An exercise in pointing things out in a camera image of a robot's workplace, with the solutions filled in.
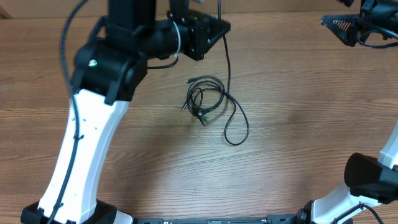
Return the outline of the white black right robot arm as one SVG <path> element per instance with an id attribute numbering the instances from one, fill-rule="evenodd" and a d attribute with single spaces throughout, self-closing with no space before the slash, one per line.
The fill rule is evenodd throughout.
<path id="1" fill-rule="evenodd" d="M 367 46 L 370 34 L 393 39 L 377 49 L 397 46 L 397 1 L 363 0 L 357 14 L 325 15 L 321 24 L 342 43 Z M 397 200 L 397 130 L 394 129 L 378 157 L 352 154 L 345 166 L 344 181 L 328 195 L 309 201 L 286 223 L 352 223 L 353 217 L 369 210 L 382 220 L 374 207 Z"/>

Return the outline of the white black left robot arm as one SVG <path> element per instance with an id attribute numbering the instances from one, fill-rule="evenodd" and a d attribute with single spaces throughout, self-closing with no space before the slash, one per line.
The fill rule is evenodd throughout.
<path id="1" fill-rule="evenodd" d="M 70 94 L 67 128 L 49 186 L 23 209 L 22 223 L 136 222 L 98 200 L 97 191 L 113 135 L 150 70 L 147 63 L 178 54 L 202 60 L 231 28 L 228 21 L 191 10 L 188 1 L 171 1 L 164 20 L 155 15 L 155 1 L 110 0 L 108 14 L 76 53 L 73 73 L 65 54 L 66 21 L 60 61 Z"/>

